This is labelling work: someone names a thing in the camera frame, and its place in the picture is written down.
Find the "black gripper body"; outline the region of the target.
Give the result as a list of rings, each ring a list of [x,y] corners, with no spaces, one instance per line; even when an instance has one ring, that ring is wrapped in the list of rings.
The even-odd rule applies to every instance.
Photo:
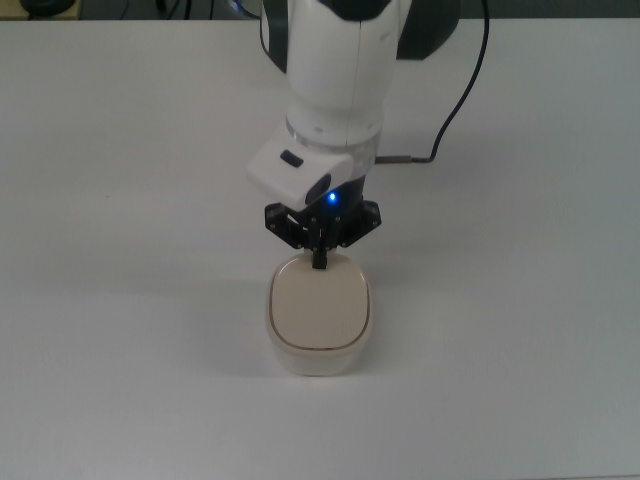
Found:
[[[332,177],[324,175],[307,192],[305,197],[305,219],[329,221],[343,217],[354,210],[363,198],[365,176],[330,187]]]

